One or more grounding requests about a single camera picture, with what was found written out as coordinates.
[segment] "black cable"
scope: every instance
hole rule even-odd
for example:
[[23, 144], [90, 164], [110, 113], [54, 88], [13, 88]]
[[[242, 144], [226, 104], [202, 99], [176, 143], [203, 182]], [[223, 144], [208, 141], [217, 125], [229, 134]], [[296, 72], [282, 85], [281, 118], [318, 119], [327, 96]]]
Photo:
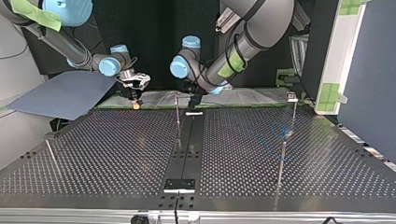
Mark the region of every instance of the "black cable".
[[177, 215], [178, 196], [179, 196], [179, 194], [177, 195], [176, 205], [175, 205], [175, 210], [174, 210], [174, 213], [175, 213], [175, 223], [176, 223], [176, 224], [178, 224], [178, 215]]
[[312, 102], [313, 105], [316, 105], [315, 101], [312, 99], [312, 97], [309, 95], [308, 91], [306, 90], [305, 85], [304, 85], [303, 80], [301, 79], [301, 77], [298, 74], [296, 74], [296, 76], [300, 79], [301, 86], [303, 87], [303, 89], [304, 89], [306, 95], [308, 96], [309, 100]]
[[[294, 59], [292, 59], [292, 62], [293, 62], [293, 66], [297, 69], [297, 64], [296, 64], [296, 62], [294, 61]], [[296, 71], [295, 76], [297, 76], [297, 77], [300, 79], [301, 86], [303, 87], [303, 89], [304, 89], [306, 95], [308, 96], [309, 100], [312, 102], [313, 105], [316, 105], [316, 104], [315, 104], [315, 101], [314, 101], [313, 98], [309, 95], [309, 92], [306, 90], [306, 87], [305, 87], [305, 85], [304, 85], [304, 83], [303, 83], [303, 79], [300, 77], [300, 74], [298, 73], [298, 71]]]
[[99, 41], [99, 43], [97, 43], [97, 44], [95, 45], [95, 47], [93, 47], [93, 49], [90, 49], [90, 51], [96, 50], [96, 49], [99, 47], [99, 45], [102, 44], [102, 42], [103, 42], [103, 40]]
[[20, 56], [20, 55], [22, 55], [27, 49], [28, 49], [28, 45], [26, 44], [26, 46], [24, 47], [24, 49], [23, 49], [21, 52], [19, 52], [19, 53], [17, 53], [17, 54], [14, 54], [14, 55], [11, 55], [11, 56], [7, 56], [7, 57], [0, 58], [0, 60], [10, 59], [10, 58], [15, 58], [15, 57], [17, 57], [17, 56]]
[[328, 217], [328, 218], [326, 218], [326, 220], [324, 220], [324, 222], [323, 222], [322, 224], [328, 224], [328, 223], [330, 223], [330, 221], [333, 221], [335, 224], [343, 224], [343, 223], [341, 223], [341, 222], [337, 222], [337, 220], [335, 220], [334, 217]]
[[202, 72], [201, 72], [201, 74], [200, 74], [199, 76], [197, 76], [196, 73], [195, 73], [195, 71], [194, 71], [194, 69], [192, 69], [192, 66], [191, 66], [189, 60], [187, 60], [186, 57], [184, 57], [184, 56], [181, 55], [181, 54], [178, 54], [177, 56], [180, 56], [181, 58], [184, 59], [184, 61], [187, 62], [187, 64], [189, 65], [190, 70], [192, 71], [192, 75], [194, 76], [194, 81], [193, 81], [193, 83], [197, 83], [198, 78], [201, 76]]
[[[226, 58], [226, 61], [227, 61], [227, 64], [228, 64], [228, 66], [231, 68], [231, 70], [233, 71], [233, 75], [232, 76], [230, 76], [229, 78], [227, 78], [227, 83], [225, 83], [225, 84], [214, 84], [214, 83], [212, 83], [208, 78], [207, 78], [207, 76], [205, 76], [205, 75], [203, 75], [202, 77], [204, 78], [204, 81], [206, 82], [206, 83], [208, 83], [209, 85], [211, 85], [211, 86], [213, 86], [213, 87], [224, 87], [224, 86], [226, 86], [226, 85], [228, 85], [228, 83], [229, 82], [231, 82], [237, 75], [239, 75], [239, 74], [241, 74], [247, 67], [248, 67], [248, 63], [247, 63], [247, 61], [245, 60], [245, 57], [244, 57], [244, 55], [242, 54], [242, 52], [241, 52], [241, 50], [240, 50], [240, 48], [239, 48], [239, 45], [238, 45], [238, 36], [239, 36], [239, 34], [235, 34], [234, 36], [233, 36], [233, 33], [235, 32], [235, 30], [236, 30], [236, 28], [239, 26], [239, 24], [241, 23], [241, 21], [242, 21], [242, 19], [240, 19], [236, 24], [235, 24], [235, 26], [233, 27], [233, 29], [230, 31], [230, 33], [228, 34], [228, 36], [227, 36], [227, 40], [226, 40], [226, 42], [225, 42], [225, 51], [224, 51], [224, 55], [225, 55], [225, 58]], [[243, 62], [243, 70], [242, 71], [240, 71], [240, 72], [238, 72], [238, 71], [236, 71], [236, 69], [233, 67], [233, 65], [231, 64], [231, 61], [230, 61], [230, 50], [232, 49], [232, 48], [229, 48], [228, 49], [228, 47], [229, 47], [229, 45], [230, 45], [230, 41], [231, 41], [231, 36], [233, 36], [233, 47], [235, 48], [235, 51], [236, 51], [236, 53], [238, 54], [238, 56], [239, 56], [239, 58], [241, 59], [241, 61]]]

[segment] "cable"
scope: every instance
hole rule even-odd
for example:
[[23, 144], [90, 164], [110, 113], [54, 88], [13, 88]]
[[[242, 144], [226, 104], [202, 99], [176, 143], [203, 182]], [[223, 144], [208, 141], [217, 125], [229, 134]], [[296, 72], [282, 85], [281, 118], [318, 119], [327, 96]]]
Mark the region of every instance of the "cable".
[[90, 24], [88, 21], [87, 21], [87, 25], [91, 26], [91, 28], [93, 28], [93, 29], [97, 29], [98, 28], [97, 26], [94, 26], [94, 25]]
[[14, 55], [11, 55], [11, 56], [7, 56], [7, 57], [0, 58], [0, 60], [18, 57], [18, 56], [22, 55], [27, 49], [28, 49], [28, 45], [26, 44], [25, 47], [24, 47], [24, 49], [23, 49], [21, 52], [19, 52], [19, 53], [17, 53], [17, 54], [14, 54]]
[[99, 43], [97, 43], [97, 44], [95, 45], [95, 47], [93, 47], [93, 49], [91, 49], [91, 51], [96, 50], [96, 49], [99, 47], [99, 45], [102, 44], [102, 43], [103, 43], [103, 40], [99, 41]]
[[[214, 83], [212, 83], [208, 78], [207, 78], [207, 76], [206, 75], [203, 75], [202, 77], [204, 78], [204, 81], [206, 82], [206, 83], [208, 83], [209, 85], [211, 85], [211, 86], [213, 86], [213, 87], [224, 87], [224, 86], [226, 86], [226, 85], [228, 85], [228, 83], [229, 82], [231, 82], [237, 75], [239, 75], [239, 74], [241, 74], [247, 67], [248, 67], [248, 62], [245, 60], [245, 57], [244, 57], [244, 55], [242, 54], [242, 52], [241, 52], [241, 50], [240, 50], [240, 48], [239, 48], [239, 45], [238, 45], [238, 36], [239, 36], [239, 34], [235, 34], [234, 36], [233, 36], [233, 33], [235, 32], [235, 30], [236, 30], [236, 28], [239, 26], [239, 24], [242, 22], [242, 19], [240, 19], [236, 24], [235, 24], [235, 26], [233, 27], [233, 29], [230, 31], [230, 33], [228, 34], [228, 36], [227, 36], [227, 40], [226, 40], [226, 42], [225, 42], [225, 51], [224, 51], [224, 55], [225, 55], [225, 58], [226, 58], [226, 62], [227, 62], [227, 64], [228, 64], [228, 66], [230, 67], [230, 69], [233, 71], [233, 75], [232, 76], [230, 76], [228, 79], [227, 79], [227, 82], [225, 83], [225, 84], [214, 84]], [[234, 67], [233, 67], [233, 65], [231, 64], [231, 61], [230, 61], [230, 51], [233, 49], [233, 48], [228, 48], [229, 47], [229, 45], [230, 45], [230, 41], [231, 41], [231, 36], [233, 36], [233, 47], [235, 48], [235, 51], [236, 51], [236, 53], [238, 54], [238, 56], [239, 56], [239, 58], [240, 58], [240, 60], [243, 62], [243, 65], [242, 65], [242, 71], [237, 71]]]
[[342, 224], [341, 222], [337, 222], [337, 220], [335, 220], [334, 217], [326, 218], [326, 220], [324, 220], [324, 222], [322, 224], [328, 224], [328, 223], [330, 223], [330, 221], [334, 222], [335, 224]]
[[[17, 29], [17, 27], [15, 27], [15, 25], [13, 24], [13, 23], [9, 23], [11, 26], [12, 26], [12, 28], [14, 28], [15, 29], [15, 31], [16, 32], [18, 32], [18, 34], [24, 39], [24, 36], [23, 36], [23, 34], [22, 34], [22, 32], [20, 31], [20, 30], [18, 30]], [[4, 60], [4, 59], [10, 59], [10, 58], [15, 58], [15, 57], [17, 57], [17, 56], [20, 56], [20, 55], [22, 55], [27, 49], [28, 49], [28, 44], [27, 44], [27, 42], [26, 42], [26, 45], [25, 45], [25, 47], [24, 47], [24, 49], [21, 51], [21, 52], [19, 52], [19, 53], [17, 53], [17, 54], [14, 54], [14, 55], [11, 55], [11, 56], [7, 56], [7, 57], [2, 57], [2, 58], [0, 58], [0, 60]]]
[[82, 66], [84, 66], [84, 65], [86, 65], [86, 64], [89, 64], [89, 65], [90, 65], [90, 72], [91, 72], [91, 71], [93, 70], [93, 68], [92, 68], [92, 61], [93, 61], [92, 54], [91, 54], [91, 52], [87, 49], [87, 47], [85, 47], [85, 45], [83, 45], [83, 44], [81, 43], [81, 41], [79, 41], [79, 40], [76, 39], [76, 38], [75, 38], [75, 40], [81, 45], [82, 48], [84, 48], [84, 51], [85, 51], [85, 59], [84, 59], [84, 61], [83, 61], [82, 63], [74, 63], [74, 65], [75, 65], [76, 67], [82, 67]]
[[180, 193], [177, 194], [177, 199], [176, 199], [176, 205], [175, 205], [175, 223], [178, 224], [178, 215], [177, 215], [177, 207], [178, 207], [178, 196], [180, 195]]
[[[292, 62], [293, 62], [293, 67], [294, 67], [294, 68], [297, 68], [296, 62], [294, 61], [294, 58], [293, 58], [293, 57], [292, 57], [291, 60], [292, 60]], [[301, 78], [301, 76], [300, 76], [300, 74], [298, 73], [297, 69], [295, 70], [295, 75], [297, 75], [297, 77], [300, 79], [301, 86], [303, 87], [303, 89], [304, 89], [306, 95], [308, 96], [309, 100], [312, 102], [313, 105], [316, 105], [316, 104], [315, 104], [315, 101], [314, 101], [313, 98], [309, 95], [309, 92], [306, 90], [305, 85], [304, 85], [304, 83], [303, 83], [303, 79]]]
[[312, 102], [313, 105], [316, 105], [314, 99], [309, 95], [308, 91], [306, 90], [306, 88], [305, 88], [305, 86], [303, 84], [303, 80], [301, 79], [301, 77], [298, 74], [297, 74], [297, 77], [300, 79], [301, 86], [303, 87], [303, 89], [304, 89], [306, 95], [308, 96], [309, 100]]

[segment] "green tape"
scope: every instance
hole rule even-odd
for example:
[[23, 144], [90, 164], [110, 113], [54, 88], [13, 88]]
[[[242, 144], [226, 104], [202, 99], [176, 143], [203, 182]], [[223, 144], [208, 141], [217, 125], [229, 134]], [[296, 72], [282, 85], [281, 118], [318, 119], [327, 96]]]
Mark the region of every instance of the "green tape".
[[358, 15], [361, 5], [363, 5], [362, 0], [342, 0], [338, 14], [340, 16]]
[[[242, 72], [244, 70], [244, 62], [236, 52], [234, 52], [233, 55], [231, 55], [230, 64], [233, 66], [233, 69], [235, 69], [237, 72]], [[219, 70], [218, 74], [221, 77], [227, 78], [233, 75], [233, 70], [226, 62], [224, 66]]]
[[32, 21], [53, 30], [60, 31], [62, 27], [61, 17], [55, 13], [44, 11], [27, 0], [11, 0], [12, 11], [21, 14]]
[[323, 83], [317, 110], [333, 112], [338, 103], [339, 90], [340, 84], [338, 83]]

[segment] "metal rod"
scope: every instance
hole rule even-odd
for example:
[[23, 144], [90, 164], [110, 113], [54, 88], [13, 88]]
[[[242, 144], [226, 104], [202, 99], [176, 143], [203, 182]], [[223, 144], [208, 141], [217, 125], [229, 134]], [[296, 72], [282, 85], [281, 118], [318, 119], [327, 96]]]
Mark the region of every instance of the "metal rod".
[[48, 139], [46, 140], [46, 144], [47, 144], [47, 147], [49, 148], [50, 156], [52, 157], [53, 160], [56, 161], [55, 155], [53, 154], [53, 151], [52, 151], [52, 147], [50, 146], [50, 141]]
[[52, 147], [50, 145], [50, 141], [46, 139], [47, 147], [49, 148], [50, 156], [52, 157], [53, 161], [55, 162], [56, 170], [58, 171], [59, 175], [62, 175], [61, 169], [59, 168], [58, 162], [56, 161], [55, 154], [53, 154]]
[[175, 95], [175, 105], [176, 105], [176, 113], [177, 113], [177, 127], [180, 130], [180, 113], [178, 112], [178, 92]]
[[280, 187], [282, 184], [282, 174], [283, 174], [283, 166], [285, 162], [285, 155], [286, 155], [286, 141], [282, 143], [282, 149], [280, 152], [280, 164], [279, 164], [279, 175], [277, 176], [277, 186]]
[[291, 121], [291, 129], [290, 129], [290, 135], [288, 137], [290, 137], [293, 134], [293, 130], [294, 130], [294, 122], [296, 120], [296, 111], [297, 111], [297, 104], [298, 102], [294, 103], [294, 109], [293, 109], [293, 119]]

